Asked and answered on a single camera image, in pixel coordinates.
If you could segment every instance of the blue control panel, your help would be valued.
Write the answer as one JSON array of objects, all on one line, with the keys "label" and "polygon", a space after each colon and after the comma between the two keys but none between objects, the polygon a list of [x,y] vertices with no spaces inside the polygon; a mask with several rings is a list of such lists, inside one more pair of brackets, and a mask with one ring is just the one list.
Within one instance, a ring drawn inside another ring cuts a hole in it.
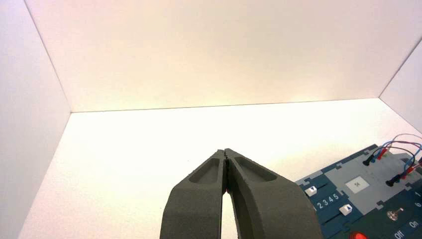
[{"label": "blue control panel", "polygon": [[422,170],[388,186],[407,154],[387,152],[369,166],[367,147],[296,183],[310,194],[326,239],[422,239]]}]

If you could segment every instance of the red led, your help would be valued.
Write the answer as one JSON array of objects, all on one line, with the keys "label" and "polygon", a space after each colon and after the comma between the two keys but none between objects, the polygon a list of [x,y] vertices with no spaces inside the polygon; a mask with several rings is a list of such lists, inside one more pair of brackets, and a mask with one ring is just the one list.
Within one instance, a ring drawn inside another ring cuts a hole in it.
[{"label": "red led", "polygon": [[349,236],[349,239],[368,239],[368,238],[363,233],[352,232]]}]

